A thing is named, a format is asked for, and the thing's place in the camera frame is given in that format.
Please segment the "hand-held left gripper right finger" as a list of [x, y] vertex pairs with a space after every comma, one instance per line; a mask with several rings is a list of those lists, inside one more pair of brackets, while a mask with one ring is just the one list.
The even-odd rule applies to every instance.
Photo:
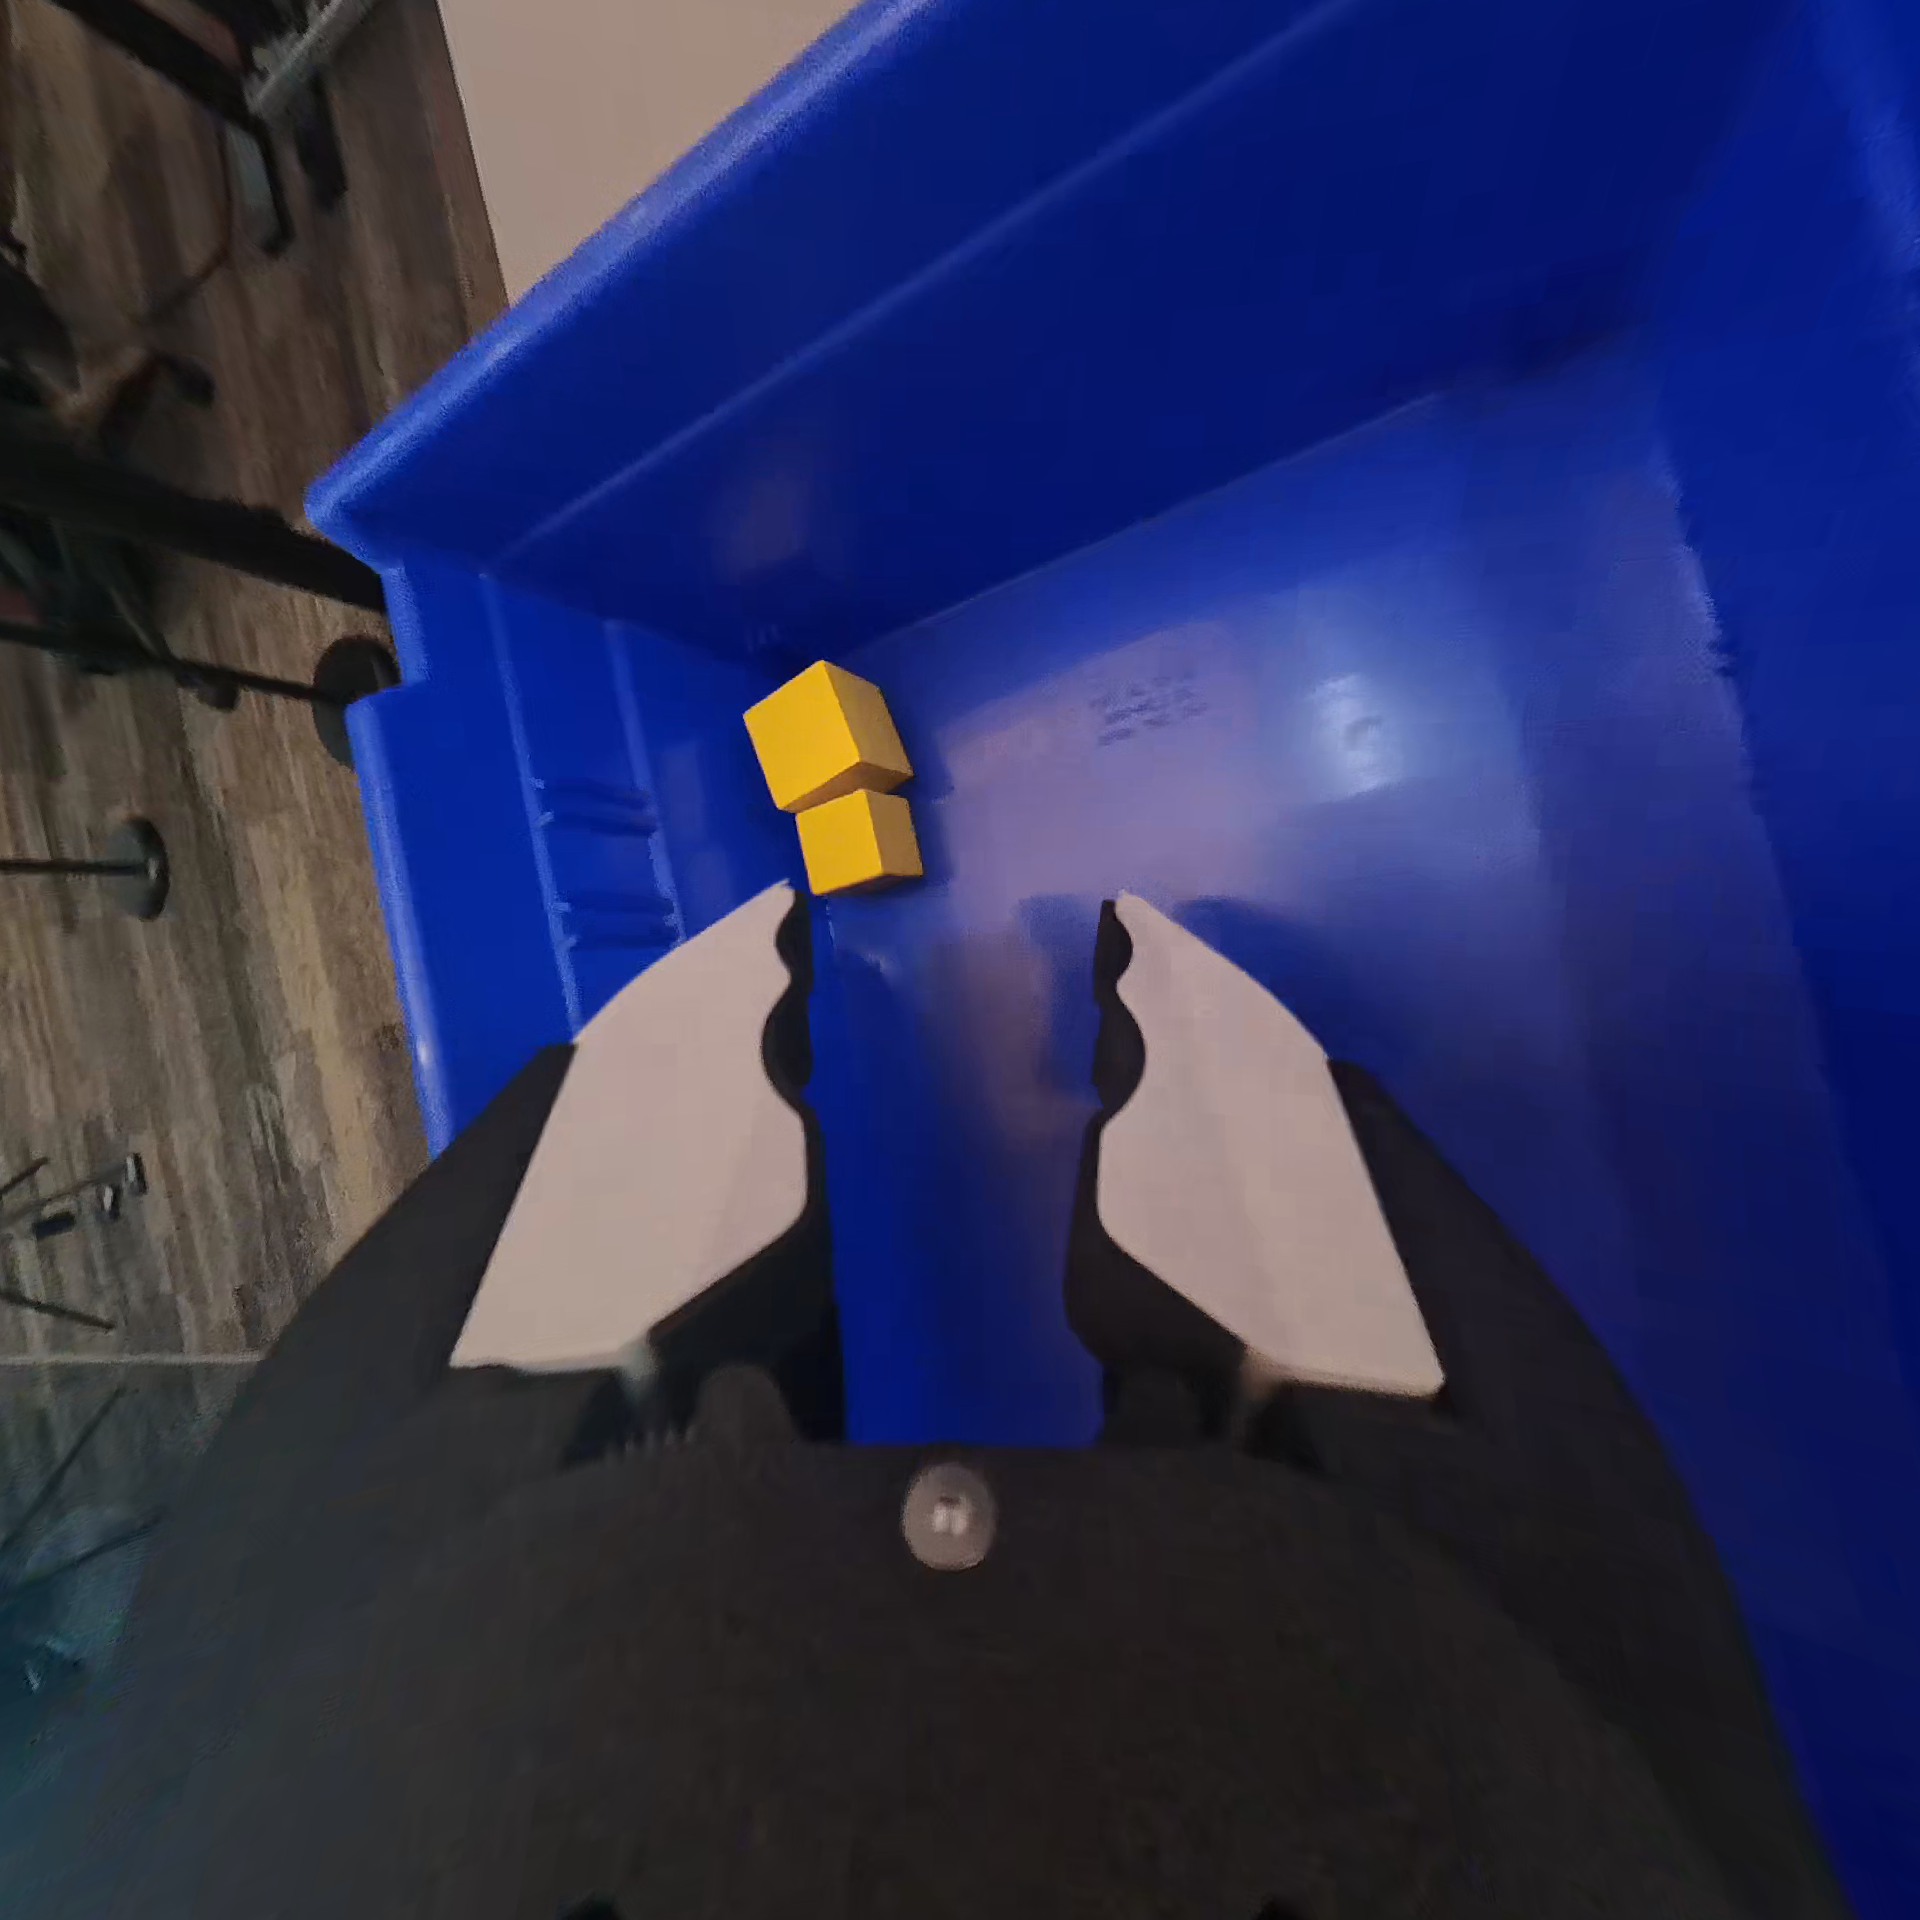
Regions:
[[1093, 1004], [1064, 1311], [1103, 1410], [1152, 1380], [1207, 1435], [1277, 1388], [1438, 1403], [1441, 1359], [1311, 1031], [1133, 895], [1100, 908]]

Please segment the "black round base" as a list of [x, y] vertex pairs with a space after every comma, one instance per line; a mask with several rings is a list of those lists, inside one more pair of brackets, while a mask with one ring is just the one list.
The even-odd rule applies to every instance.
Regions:
[[354, 769], [346, 711], [400, 684], [393, 649], [373, 636], [335, 639], [316, 662], [310, 713], [322, 750], [342, 769]]

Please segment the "black metal bar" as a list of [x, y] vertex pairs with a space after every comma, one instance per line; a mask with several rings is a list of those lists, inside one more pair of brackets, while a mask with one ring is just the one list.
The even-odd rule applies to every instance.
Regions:
[[1, 426], [1, 503], [77, 532], [152, 547], [346, 609], [388, 610], [370, 566], [279, 512], [172, 487], [13, 424]]

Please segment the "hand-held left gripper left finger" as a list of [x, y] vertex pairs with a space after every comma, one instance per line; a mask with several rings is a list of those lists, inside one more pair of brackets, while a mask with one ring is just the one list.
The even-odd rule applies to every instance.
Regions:
[[577, 1033], [454, 1369], [695, 1375], [832, 1328], [809, 913], [778, 881]]

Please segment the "yellow cube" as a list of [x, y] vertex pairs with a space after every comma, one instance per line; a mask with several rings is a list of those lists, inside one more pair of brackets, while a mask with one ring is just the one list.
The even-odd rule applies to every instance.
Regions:
[[742, 713], [758, 770], [781, 815], [849, 793], [894, 793], [911, 762], [871, 682], [818, 662]]
[[895, 792], [847, 792], [800, 810], [794, 828], [813, 897], [871, 895], [924, 878], [911, 808]]

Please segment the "blue plastic bin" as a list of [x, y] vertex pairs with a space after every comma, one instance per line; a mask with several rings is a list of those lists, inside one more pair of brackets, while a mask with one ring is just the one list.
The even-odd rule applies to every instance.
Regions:
[[866, 6], [305, 499], [440, 1153], [800, 876], [860, 1442], [1089, 1440], [1096, 910], [1389, 1089], [1604, 1340], [1914, 1915], [1914, 6]]

